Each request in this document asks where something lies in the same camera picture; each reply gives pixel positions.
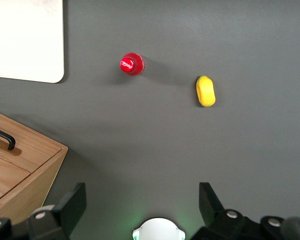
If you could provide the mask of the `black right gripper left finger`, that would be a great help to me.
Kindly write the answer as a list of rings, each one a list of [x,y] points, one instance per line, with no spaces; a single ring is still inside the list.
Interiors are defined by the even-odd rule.
[[[79,182],[57,204],[33,212],[26,221],[29,239],[68,240],[86,207],[86,184]]]

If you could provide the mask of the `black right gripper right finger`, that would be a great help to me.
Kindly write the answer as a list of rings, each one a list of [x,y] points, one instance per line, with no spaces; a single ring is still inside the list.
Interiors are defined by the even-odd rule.
[[[259,240],[259,225],[234,209],[225,209],[208,182],[199,184],[199,210],[204,222],[192,240]]]

